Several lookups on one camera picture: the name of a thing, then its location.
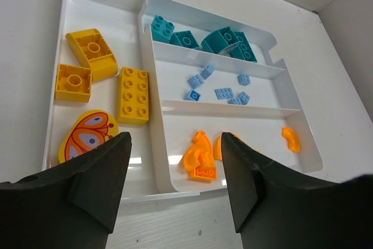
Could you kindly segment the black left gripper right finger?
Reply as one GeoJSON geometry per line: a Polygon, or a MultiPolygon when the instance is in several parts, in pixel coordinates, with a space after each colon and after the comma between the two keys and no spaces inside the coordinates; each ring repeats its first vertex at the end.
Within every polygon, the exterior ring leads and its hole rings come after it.
{"type": "Polygon", "coordinates": [[[221,139],[235,231],[244,248],[371,248],[372,175],[342,183],[311,177],[221,139]]]}

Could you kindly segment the orange arch lego piece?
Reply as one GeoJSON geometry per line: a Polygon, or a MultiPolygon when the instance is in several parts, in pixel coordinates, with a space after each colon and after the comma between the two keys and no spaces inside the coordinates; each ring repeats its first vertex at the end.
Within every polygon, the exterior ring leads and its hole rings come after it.
{"type": "Polygon", "coordinates": [[[218,161],[222,161],[223,160],[223,157],[222,157],[222,148],[221,148],[222,135],[223,134],[219,135],[219,137],[215,141],[214,147],[213,147],[213,158],[214,158],[214,160],[218,160],[218,161]]]}

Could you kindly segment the teal long lego brick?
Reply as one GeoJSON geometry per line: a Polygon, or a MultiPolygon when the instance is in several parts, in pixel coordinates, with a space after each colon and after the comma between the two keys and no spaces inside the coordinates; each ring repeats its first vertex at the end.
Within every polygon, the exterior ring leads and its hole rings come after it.
{"type": "Polygon", "coordinates": [[[230,57],[235,59],[241,59],[244,61],[254,62],[257,63],[256,56],[245,36],[245,34],[241,31],[234,31],[239,44],[238,46],[230,52],[230,57]]]}

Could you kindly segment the small orange square lego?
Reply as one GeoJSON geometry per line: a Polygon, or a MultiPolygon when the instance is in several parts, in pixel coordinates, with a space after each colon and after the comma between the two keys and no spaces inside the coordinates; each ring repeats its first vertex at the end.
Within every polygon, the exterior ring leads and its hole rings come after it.
{"type": "Polygon", "coordinates": [[[81,66],[59,64],[55,100],[88,103],[92,91],[92,70],[81,66]]]}

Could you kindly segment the orange long lego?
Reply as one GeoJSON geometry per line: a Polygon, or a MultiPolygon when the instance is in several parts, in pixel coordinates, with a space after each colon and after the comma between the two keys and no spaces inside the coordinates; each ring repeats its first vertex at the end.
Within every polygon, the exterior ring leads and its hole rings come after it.
{"type": "Polygon", "coordinates": [[[217,169],[215,167],[197,167],[189,172],[189,178],[197,181],[212,182],[217,180],[217,169]]]}

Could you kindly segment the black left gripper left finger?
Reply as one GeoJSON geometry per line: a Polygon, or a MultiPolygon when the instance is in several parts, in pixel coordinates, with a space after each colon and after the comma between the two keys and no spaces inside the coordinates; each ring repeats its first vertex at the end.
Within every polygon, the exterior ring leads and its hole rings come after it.
{"type": "Polygon", "coordinates": [[[1,184],[2,248],[105,248],[114,231],[132,140],[97,148],[1,184]]]}

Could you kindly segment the orange curved lego piece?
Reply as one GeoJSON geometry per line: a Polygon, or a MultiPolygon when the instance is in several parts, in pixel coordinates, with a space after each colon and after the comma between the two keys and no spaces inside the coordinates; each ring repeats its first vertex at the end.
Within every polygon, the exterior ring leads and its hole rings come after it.
{"type": "Polygon", "coordinates": [[[187,171],[192,171],[200,165],[200,154],[212,154],[212,144],[204,130],[198,131],[192,142],[192,146],[185,152],[183,159],[183,165],[187,171]]]}

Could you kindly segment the teal small lego brick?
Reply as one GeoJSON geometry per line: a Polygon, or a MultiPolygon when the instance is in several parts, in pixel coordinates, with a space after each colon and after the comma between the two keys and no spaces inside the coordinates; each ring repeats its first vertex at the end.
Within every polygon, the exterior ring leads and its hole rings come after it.
{"type": "Polygon", "coordinates": [[[178,31],[172,34],[170,44],[177,45],[180,47],[190,48],[190,49],[199,49],[200,46],[194,38],[190,30],[178,31]]]}

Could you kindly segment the yellow long lego brick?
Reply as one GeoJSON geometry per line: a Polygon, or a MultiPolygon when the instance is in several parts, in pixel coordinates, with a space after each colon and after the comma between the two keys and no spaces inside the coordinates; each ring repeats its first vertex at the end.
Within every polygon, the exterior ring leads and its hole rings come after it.
{"type": "Polygon", "coordinates": [[[119,75],[117,122],[145,125],[149,120],[149,74],[140,69],[122,67],[119,75]]]}

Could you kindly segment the yellow curved lego brick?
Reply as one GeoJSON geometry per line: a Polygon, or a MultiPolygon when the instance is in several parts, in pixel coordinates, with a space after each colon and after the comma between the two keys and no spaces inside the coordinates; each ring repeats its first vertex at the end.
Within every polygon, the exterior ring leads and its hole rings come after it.
{"type": "Polygon", "coordinates": [[[97,29],[67,33],[65,38],[81,66],[92,71],[93,83],[118,73],[117,60],[97,29]]]}

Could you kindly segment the yellow round printed lego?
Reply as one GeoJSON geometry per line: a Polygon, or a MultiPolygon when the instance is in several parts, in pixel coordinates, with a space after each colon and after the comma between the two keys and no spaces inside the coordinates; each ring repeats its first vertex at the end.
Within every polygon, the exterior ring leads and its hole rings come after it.
{"type": "Polygon", "coordinates": [[[81,114],[58,150],[58,163],[74,159],[118,134],[118,123],[108,112],[89,110],[81,114]]]}

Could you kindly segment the small blue square lego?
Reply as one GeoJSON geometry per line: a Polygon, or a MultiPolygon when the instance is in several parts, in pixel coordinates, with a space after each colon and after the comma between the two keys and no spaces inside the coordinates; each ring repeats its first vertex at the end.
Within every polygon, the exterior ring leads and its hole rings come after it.
{"type": "Polygon", "coordinates": [[[194,76],[191,76],[187,82],[191,86],[191,88],[196,89],[198,87],[201,87],[204,84],[204,79],[200,74],[196,74],[194,76]]]}

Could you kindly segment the teal round printed lego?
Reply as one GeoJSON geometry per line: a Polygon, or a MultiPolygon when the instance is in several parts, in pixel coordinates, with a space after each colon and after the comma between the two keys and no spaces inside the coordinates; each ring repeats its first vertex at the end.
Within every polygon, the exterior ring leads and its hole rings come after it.
{"type": "Polygon", "coordinates": [[[230,26],[215,30],[202,40],[204,51],[218,55],[227,55],[238,47],[239,40],[230,26]]]}

